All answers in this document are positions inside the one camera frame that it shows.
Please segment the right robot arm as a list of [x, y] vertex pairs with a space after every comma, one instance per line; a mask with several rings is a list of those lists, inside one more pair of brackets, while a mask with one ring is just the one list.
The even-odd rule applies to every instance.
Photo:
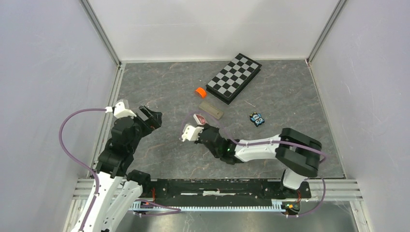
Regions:
[[291, 128], [265, 139], [234, 140], [223, 138], [219, 128], [209, 124], [187, 125], [181, 139], [203, 144], [215, 158], [227, 164], [263, 159], [280, 161], [286, 166], [279, 184], [279, 191], [285, 197], [296, 194], [306, 179], [317, 177], [319, 165], [325, 160], [319, 141]]

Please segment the white beige remote control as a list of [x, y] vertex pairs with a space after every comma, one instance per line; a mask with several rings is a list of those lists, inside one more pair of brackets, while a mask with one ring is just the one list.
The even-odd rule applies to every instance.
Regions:
[[223, 111], [206, 101], [201, 102], [198, 107], [213, 116], [215, 119], [221, 119], [223, 117]]

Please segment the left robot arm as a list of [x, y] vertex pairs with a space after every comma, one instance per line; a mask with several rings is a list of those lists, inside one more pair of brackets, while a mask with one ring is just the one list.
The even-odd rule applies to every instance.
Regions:
[[112, 113], [116, 120], [96, 169], [85, 167], [94, 176], [94, 183], [74, 232], [114, 232], [131, 204], [152, 191], [149, 174], [138, 170], [127, 173], [127, 169], [141, 139], [161, 127], [162, 113], [146, 106], [135, 113], [123, 102], [101, 111]]

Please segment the red white remote control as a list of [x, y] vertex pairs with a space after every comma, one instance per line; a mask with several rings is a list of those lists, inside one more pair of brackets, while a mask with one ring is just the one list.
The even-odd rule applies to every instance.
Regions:
[[198, 126], [204, 126], [205, 124], [208, 123], [207, 120], [202, 115], [193, 114], [193, 118]]

